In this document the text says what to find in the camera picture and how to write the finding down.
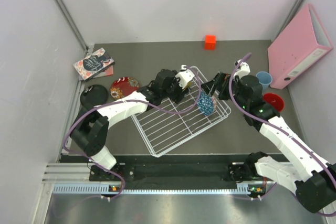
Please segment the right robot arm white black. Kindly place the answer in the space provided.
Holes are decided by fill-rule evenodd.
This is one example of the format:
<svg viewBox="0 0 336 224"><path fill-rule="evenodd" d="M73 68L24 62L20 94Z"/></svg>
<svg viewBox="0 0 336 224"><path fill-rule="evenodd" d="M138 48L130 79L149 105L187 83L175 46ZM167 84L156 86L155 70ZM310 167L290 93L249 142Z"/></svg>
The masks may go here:
<svg viewBox="0 0 336 224"><path fill-rule="evenodd" d="M218 92L220 100L232 100L248 125L270 140L286 157L283 165L263 152L245 159L245 174L252 180L266 177L294 194L301 205L317 213L335 202L335 165L312 151L287 125L280 113L263 100L262 85L257 77L242 78L219 72L202 84L206 94Z"/></svg>

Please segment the blue white patterned bowl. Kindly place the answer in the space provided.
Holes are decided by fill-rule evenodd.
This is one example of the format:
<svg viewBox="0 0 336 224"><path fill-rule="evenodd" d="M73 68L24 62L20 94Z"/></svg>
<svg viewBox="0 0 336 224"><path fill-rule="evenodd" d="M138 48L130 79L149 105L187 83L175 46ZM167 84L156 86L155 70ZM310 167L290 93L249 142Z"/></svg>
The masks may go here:
<svg viewBox="0 0 336 224"><path fill-rule="evenodd" d="M217 101L215 97L210 97L204 91L202 91L197 102L197 107L205 116L210 116L214 113L217 107Z"/></svg>

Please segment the yellow patterned plate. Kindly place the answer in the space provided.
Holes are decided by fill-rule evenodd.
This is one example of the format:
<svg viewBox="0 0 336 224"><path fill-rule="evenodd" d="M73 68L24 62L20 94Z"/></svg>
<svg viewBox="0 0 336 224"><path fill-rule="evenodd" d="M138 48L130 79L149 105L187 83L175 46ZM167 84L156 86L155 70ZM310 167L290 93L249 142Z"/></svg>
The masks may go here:
<svg viewBox="0 0 336 224"><path fill-rule="evenodd" d="M186 84L186 86L185 86L185 88L184 88L184 89L185 89L185 90L186 90L186 89L188 89L188 88L190 87L190 85L191 85L191 84L192 84L192 82L191 82L191 81L190 81L190 82L188 82L188 83Z"/></svg>

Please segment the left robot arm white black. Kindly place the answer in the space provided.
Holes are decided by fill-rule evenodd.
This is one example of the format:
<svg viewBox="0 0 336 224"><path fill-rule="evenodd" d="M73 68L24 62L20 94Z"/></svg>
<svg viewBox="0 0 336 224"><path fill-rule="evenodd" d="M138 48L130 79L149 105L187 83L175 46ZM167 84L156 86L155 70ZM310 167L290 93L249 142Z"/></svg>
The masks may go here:
<svg viewBox="0 0 336 224"><path fill-rule="evenodd" d="M107 180L119 174L117 160L106 147L110 127L135 114L158 108L168 98L178 104L188 93L195 74L185 66L181 71L162 69L148 85L110 105L85 105L70 129L70 138L96 166Z"/></svg>

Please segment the red floral plate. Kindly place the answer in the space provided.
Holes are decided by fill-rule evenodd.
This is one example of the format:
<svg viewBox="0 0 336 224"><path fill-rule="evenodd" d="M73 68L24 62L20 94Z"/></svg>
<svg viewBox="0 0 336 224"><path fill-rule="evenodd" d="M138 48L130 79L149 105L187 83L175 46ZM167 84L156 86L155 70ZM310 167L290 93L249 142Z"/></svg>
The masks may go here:
<svg viewBox="0 0 336 224"><path fill-rule="evenodd" d="M114 81L110 87L110 95L115 99L122 99L140 87L138 80L133 77L122 77Z"/></svg>

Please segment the black plate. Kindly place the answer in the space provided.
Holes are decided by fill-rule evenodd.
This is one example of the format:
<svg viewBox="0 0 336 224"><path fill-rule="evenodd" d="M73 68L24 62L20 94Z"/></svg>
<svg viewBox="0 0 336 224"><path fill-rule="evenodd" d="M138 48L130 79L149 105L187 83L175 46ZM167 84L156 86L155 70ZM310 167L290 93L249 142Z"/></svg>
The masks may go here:
<svg viewBox="0 0 336 224"><path fill-rule="evenodd" d="M108 100L107 89L99 84L94 84L85 88L80 95L80 103L82 106L103 105Z"/></svg>

